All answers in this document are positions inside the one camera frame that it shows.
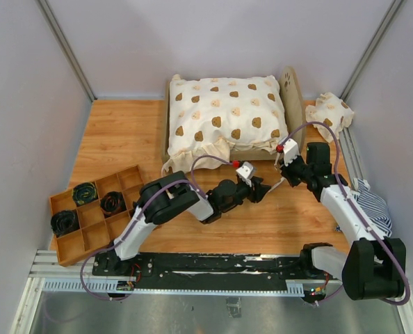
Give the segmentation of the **large bear print cushion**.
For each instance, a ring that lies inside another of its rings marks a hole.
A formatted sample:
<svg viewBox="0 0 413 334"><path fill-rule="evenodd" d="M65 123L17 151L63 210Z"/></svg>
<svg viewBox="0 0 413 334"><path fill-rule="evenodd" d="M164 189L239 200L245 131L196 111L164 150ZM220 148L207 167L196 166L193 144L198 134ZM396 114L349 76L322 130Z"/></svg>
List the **large bear print cushion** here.
<svg viewBox="0 0 413 334"><path fill-rule="evenodd" d="M274 76L185 80L169 84L166 173L216 169L232 151L272 154L288 135L280 85Z"/></svg>

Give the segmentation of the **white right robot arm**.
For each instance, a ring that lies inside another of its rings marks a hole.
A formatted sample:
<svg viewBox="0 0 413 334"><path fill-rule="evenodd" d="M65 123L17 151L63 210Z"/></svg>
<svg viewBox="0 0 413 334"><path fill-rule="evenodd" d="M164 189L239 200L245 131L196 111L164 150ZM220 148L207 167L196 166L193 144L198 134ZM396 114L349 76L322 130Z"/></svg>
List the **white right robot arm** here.
<svg viewBox="0 0 413 334"><path fill-rule="evenodd" d="M311 143L302 158L298 144L288 139L278 145L283 155L281 174L291 186L304 183L337 222L350 245L347 255L329 244L304 248L299 270L306 278L323 271L342 282L354 301L383 299L396 302L408 295L405 277L406 247L399 238L388 237L353 198L344 178L332 172L330 147Z"/></svg>

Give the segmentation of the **wooden pet bed frame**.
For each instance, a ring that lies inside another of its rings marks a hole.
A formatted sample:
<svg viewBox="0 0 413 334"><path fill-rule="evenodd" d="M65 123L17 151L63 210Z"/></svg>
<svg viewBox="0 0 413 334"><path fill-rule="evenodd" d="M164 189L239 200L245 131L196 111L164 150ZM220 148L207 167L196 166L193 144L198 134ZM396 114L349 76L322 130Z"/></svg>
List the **wooden pet bed frame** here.
<svg viewBox="0 0 413 334"><path fill-rule="evenodd" d="M295 70L286 66L281 76L277 79L280 85L280 98L284 105L285 121L289 133L305 123L305 103L302 98L300 85ZM161 162L164 164L169 158L169 115L170 115L170 80L165 85L165 103L161 108ZM238 151L231 150L231 160L270 161L275 159L275 153L270 154L265 150Z"/></svg>

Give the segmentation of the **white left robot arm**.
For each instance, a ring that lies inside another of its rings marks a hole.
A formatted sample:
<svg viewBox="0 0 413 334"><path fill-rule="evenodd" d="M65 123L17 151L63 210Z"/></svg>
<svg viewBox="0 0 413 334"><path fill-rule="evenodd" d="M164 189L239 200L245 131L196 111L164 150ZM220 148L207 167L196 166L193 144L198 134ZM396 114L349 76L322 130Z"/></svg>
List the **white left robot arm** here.
<svg viewBox="0 0 413 334"><path fill-rule="evenodd" d="M146 184L134 204L130 222L113 242L115 252L108 261L110 269L120 276L129 273L133 257L152 231L184 212L192 214L200 223L210 224L245 200L261 202L270 191L263 178L244 178L239 171L236 174L236 181L223 180L204 196L183 172Z"/></svg>

